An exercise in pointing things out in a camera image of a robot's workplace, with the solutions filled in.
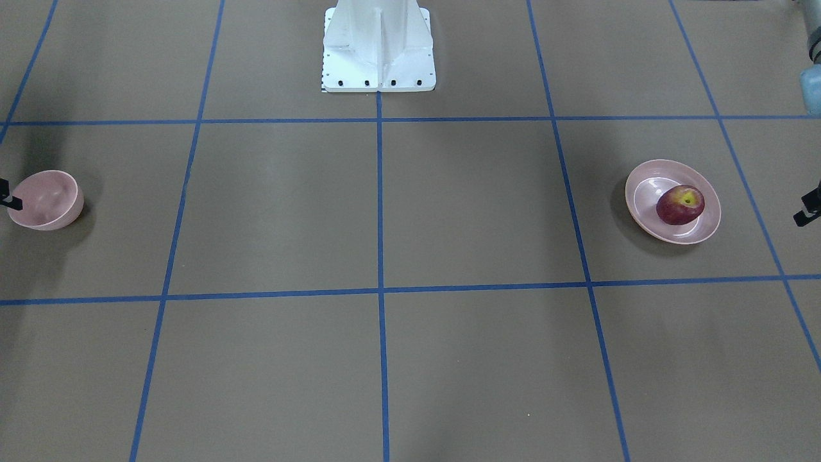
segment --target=apple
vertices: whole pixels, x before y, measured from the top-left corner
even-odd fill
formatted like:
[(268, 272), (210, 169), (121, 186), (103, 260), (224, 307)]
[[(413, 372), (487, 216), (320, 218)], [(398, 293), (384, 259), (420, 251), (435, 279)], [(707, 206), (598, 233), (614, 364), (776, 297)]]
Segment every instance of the apple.
[(704, 211), (704, 195), (695, 186), (680, 184), (662, 194), (656, 213), (666, 224), (688, 224)]

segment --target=pink bowl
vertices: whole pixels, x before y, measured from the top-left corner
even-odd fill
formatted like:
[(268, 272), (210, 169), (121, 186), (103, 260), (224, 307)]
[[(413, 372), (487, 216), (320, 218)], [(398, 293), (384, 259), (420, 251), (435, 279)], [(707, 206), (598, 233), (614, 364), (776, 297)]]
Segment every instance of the pink bowl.
[(31, 175), (17, 185), (12, 195), (23, 200), (23, 210), (8, 209), (11, 219), (39, 231), (68, 226), (80, 216), (85, 202), (77, 181), (60, 170)]

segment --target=gray surface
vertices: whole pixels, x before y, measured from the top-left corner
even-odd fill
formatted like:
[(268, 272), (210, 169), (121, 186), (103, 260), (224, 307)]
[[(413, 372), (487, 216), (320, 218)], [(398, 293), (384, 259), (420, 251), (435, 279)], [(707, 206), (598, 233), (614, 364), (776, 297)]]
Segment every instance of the gray surface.
[(549, 123), (384, 131), (385, 284), (584, 279)]
[(169, 303), (140, 460), (381, 460), (377, 307)]
[(46, 169), (74, 176), (85, 209), (56, 232), (0, 222), (0, 297), (65, 298), (163, 290), (192, 128), (14, 127), (4, 178)]
[(373, 124), (203, 127), (172, 292), (374, 287), (375, 138)]
[(392, 458), (618, 460), (587, 291), (389, 295)]
[[(381, 124), (326, 120), (378, 114), (319, 92), (333, 4), (225, 2), (204, 117), (254, 120), (202, 124), (217, 0), (61, 0), (14, 114), (51, 3), (0, 4), (0, 176), (65, 169), (88, 199), (56, 232), (0, 217), (0, 460), (821, 459), (819, 365), (669, 2), (533, 0), (556, 114), (590, 116), (557, 122), (561, 149), (527, 2), (421, 2), (438, 88), (382, 112), (431, 120)], [(675, 5), (748, 118), (727, 134), (818, 345), (821, 222), (791, 223), (821, 171), (819, 121), (793, 117), (799, 6)], [(504, 116), (542, 120), (471, 119)], [(707, 242), (628, 215), (657, 158), (716, 187)]]
[(633, 460), (821, 458), (821, 375), (780, 283), (596, 294)]
[(124, 460), (156, 303), (0, 309), (0, 460)]

